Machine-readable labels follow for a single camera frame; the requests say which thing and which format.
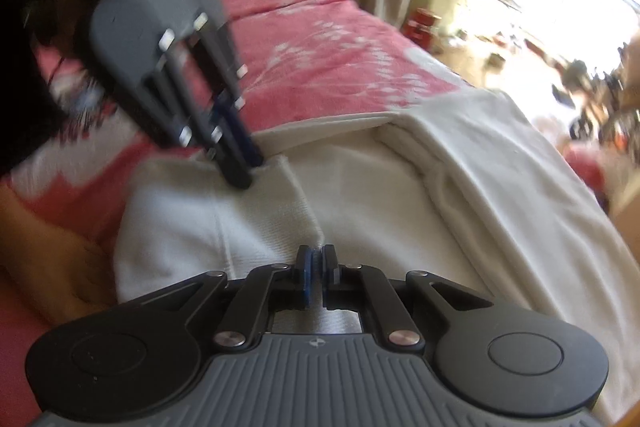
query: white sheet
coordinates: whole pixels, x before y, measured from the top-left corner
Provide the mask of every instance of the white sheet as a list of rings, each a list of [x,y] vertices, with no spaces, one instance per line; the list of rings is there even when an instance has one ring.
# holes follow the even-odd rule
[[[463,90],[400,115],[307,121],[258,140],[269,155],[284,152],[276,168],[293,176],[285,185],[299,188],[289,197],[306,201],[295,227],[306,232],[293,236],[294,227],[280,220],[284,236],[334,243],[341,261],[372,264],[389,277],[428,269],[576,324],[609,355],[600,418],[614,421],[638,399],[640,269],[588,190],[507,97]],[[163,160],[153,169],[170,175],[149,169],[134,182],[116,248],[123,298],[206,269],[229,269],[220,235],[235,237],[232,263],[244,270],[264,264],[264,257],[251,257],[254,240],[239,233],[246,224],[216,217],[226,219],[225,232],[203,233],[209,221],[190,218],[211,221],[221,212],[216,200],[227,196],[212,166]],[[257,186],[272,175],[269,168],[258,172]],[[157,189],[172,197],[154,200]],[[237,197],[264,201],[253,188]],[[179,212],[171,200],[182,200]],[[270,219],[270,206],[261,208]],[[315,227],[324,237],[314,235]],[[189,239],[203,235],[204,241]]]

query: white towel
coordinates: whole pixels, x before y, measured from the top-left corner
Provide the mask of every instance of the white towel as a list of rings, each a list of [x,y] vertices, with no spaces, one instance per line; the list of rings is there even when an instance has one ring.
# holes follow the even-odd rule
[[[227,185],[213,163],[170,158],[146,162],[132,185],[114,255],[120,301],[207,270],[242,279],[324,244],[283,156],[255,170],[251,190]]]
[[[501,92],[443,95],[379,129],[494,293],[600,341],[609,377],[595,412],[640,398],[640,267],[586,185]]]

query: metal rivet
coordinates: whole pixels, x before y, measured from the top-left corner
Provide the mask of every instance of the metal rivet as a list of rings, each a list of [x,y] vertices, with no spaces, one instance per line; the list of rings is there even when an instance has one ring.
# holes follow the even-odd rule
[[[207,17],[207,14],[203,12],[198,15],[198,18],[194,21],[193,28],[199,32],[207,22],[209,22],[209,17]]]
[[[191,136],[193,136],[193,134],[191,133],[191,129],[189,128],[189,126],[185,126],[180,133],[180,136],[178,137],[180,145],[182,145],[183,147],[188,147],[189,142],[191,141]]]
[[[162,35],[162,38],[160,39],[160,43],[158,45],[163,52],[166,52],[171,47],[171,44],[174,43],[174,41],[175,33],[172,30],[167,30]]]
[[[213,340],[222,347],[238,347],[246,342],[246,337],[237,331],[220,331],[216,333]]]
[[[415,331],[397,330],[389,333],[389,342],[396,346],[415,346],[420,342],[420,335]]]

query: bed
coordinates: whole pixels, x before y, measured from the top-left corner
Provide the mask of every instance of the bed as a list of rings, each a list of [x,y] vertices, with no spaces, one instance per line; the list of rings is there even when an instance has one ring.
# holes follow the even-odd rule
[[[251,131],[345,114],[385,112],[468,89],[394,28],[353,0],[224,0],[249,73],[242,117]],[[82,76],[51,50],[39,50],[45,77],[64,84]],[[197,75],[193,90],[203,97]],[[162,154],[191,154],[190,151]],[[38,215],[113,251],[127,182],[158,150],[108,103],[86,112],[12,176]],[[38,413],[24,377],[24,357],[47,325],[0,284],[0,425],[22,427]]]

